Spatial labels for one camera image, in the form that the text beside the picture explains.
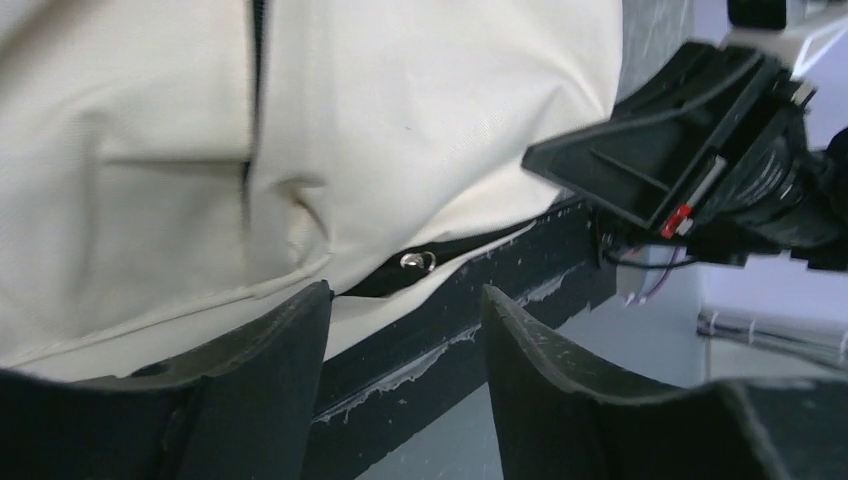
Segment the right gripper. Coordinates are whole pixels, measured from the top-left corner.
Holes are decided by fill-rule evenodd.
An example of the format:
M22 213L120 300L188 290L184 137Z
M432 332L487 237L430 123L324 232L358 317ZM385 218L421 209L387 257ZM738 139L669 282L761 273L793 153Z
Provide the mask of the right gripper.
M759 50L686 42L608 121L521 165L666 239L812 239L811 95Z

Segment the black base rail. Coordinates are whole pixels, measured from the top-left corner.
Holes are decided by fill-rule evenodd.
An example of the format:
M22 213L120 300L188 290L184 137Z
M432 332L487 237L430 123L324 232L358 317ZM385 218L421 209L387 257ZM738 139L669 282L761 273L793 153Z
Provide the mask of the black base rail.
M328 359L301 475L353 479L455 406L486 378L476 337L481 289L492 285L558 328L612 296L594 217L561 202L524 234L466 262L416 310Z

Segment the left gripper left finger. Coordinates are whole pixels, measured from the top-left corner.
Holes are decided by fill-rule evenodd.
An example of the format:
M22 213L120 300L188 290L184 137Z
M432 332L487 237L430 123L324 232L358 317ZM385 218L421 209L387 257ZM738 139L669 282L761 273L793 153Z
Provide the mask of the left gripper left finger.
M333 294L313 283L262 317L128 377L1 374L5 479L296 479Z

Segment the cream canvas backpack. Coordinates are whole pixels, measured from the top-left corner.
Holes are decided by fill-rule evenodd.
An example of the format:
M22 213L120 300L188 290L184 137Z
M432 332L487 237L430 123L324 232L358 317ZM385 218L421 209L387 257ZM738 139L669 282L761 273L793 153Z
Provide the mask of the cream canvas backpack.
M5 1L1 364L124 376L484 237L605 120L618 1Z

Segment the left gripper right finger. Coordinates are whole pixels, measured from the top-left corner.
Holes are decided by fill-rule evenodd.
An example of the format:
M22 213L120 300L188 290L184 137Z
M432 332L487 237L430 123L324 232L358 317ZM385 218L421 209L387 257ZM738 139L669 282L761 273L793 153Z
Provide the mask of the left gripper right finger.
M843 479L847 384L737 378L668 385L482 295L485 364L507 479Z

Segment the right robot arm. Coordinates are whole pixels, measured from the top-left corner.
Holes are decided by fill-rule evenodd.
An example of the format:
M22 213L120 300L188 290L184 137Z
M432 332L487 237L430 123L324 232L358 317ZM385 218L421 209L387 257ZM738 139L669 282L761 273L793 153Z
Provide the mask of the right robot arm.
M599 255L682 247L744 266L789 253L847 268L847 147L813 151L814 87L751 47L687 42L607 121L530 146L525 170L583 197Z

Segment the aluminium frame rail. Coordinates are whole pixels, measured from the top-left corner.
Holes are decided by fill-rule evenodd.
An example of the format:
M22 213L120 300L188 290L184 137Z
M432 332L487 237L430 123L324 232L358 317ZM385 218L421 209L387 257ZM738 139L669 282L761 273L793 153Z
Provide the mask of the aluminium frame rail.
M795 356L837 371L847 371L846 331L786 325L717 311L700 313L696 331L700 336L728 340Z

